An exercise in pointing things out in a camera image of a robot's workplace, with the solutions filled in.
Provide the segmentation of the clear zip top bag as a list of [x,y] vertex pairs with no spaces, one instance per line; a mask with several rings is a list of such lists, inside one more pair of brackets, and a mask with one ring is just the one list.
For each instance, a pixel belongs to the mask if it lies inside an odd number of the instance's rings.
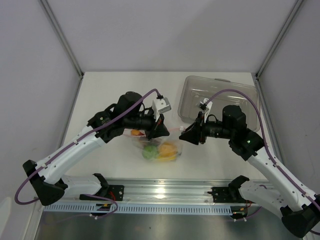
[[[151,140],[148,140],[146,138],[146,135],[142,135],[142,136],[132,136],[131,135],[131,130],[129,129],[125,129],[124,130],[124,136],[126,136],[127,138],[130,138],[131,139],[131,142],[133,144],[133,146],[138,149],[138,152],[139,152],[139,155],[144,159],[144,157],[142,156],[142,151],[143,151],[143,148],[145,146],[148,146],[148,145],[153,145],[153,146],[156,146],[157,147],[157,150],[158,150],[158,147],[163,144],[164,142],[170,142],[170,143],[173,143],[177,146],[177,159],[181,156],[182,154],[182,151],[183,151],[183,144],[182,144],[182,141],[179,139],[179,136],[181,135],[181,133],[185,130],[186,128],[183,127],[183,126],[180,126],[180,127],[176,127],[176,128],[171,128],[169,129],[169,133],[170,135],[169,136],[162,136],[162,137],[158,137],[158,138],[153,138]],[[148,162],[155,162],[156,163],[156,158],[155,159],[151,159],[151,160],[147,160],[145,159],[146,161]]]

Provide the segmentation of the yellow lemon toy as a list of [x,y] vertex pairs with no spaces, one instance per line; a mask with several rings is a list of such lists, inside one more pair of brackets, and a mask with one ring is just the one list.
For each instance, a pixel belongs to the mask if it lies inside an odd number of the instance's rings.
[[178,148],[172,142],[164,142],[158,147],[158,153],[162,157],[170,157],[178,152]]

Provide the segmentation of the green guava toy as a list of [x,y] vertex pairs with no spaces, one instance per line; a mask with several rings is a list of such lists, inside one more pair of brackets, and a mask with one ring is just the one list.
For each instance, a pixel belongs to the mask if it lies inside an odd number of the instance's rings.
[[158,148],[155,145],[146,145],[142,150],[142,156],[146,160],[153,160],[158,157]]

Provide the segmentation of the yellow mango toy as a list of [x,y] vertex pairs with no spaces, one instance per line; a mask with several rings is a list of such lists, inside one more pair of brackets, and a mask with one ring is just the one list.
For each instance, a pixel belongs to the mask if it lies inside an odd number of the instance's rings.
[[177,154],[172,154],[168,156],[163,156],[163,155],[158,155],[158,157],[155,159],[157,163],[167,163],[167,162],[172,162],[177,159],[178,155]]

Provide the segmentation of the red meat slice toy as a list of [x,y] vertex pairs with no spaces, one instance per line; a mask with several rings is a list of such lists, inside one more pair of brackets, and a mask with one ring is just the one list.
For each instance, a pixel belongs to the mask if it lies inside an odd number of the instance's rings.
[[136,130],[136,129],[132,129],[132,130],[130,131],[130,134],[131,134],[132,136],[144,136],[144,135],[145,135],[144,132],[142,132],[142,131],[140,131],[140,130]]

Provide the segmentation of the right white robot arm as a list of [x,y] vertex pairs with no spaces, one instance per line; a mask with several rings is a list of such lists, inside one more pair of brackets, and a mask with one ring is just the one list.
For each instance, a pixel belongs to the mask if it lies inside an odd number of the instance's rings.
[[320,196],[277,159],[263,137],[247,127],[246,115],[239,106],[224,107],[221,121],[209,121],[200,111],[179,139],[199,145],[208,137],[227,139],[231,150],[262,173],[275,188],[256,186],[247,177],[239,176],[228,189],[232,201],[245,199],[260,205],[279,217],[297,238],[303,238],[320,222]]

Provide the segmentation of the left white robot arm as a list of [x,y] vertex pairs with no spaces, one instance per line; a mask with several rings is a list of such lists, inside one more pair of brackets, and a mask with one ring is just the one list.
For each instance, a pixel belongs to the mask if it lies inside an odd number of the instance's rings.
[[145,98],[133,91],[126,92],[118,102],[88,120],[69,143],[42,160],[27,160],[22,165],[27,175],[25,182],[32,185],[37,200],[43,206],[54,204],[63,197],[114,200],[112,187],[100,173],[72,177],[66,172],[92,151],[121,136],[126,129],[143,131],[147,140],[169,136],[164,124],[164,113],[171,110],[169,100],[158,94],[151,107],[145,108]]

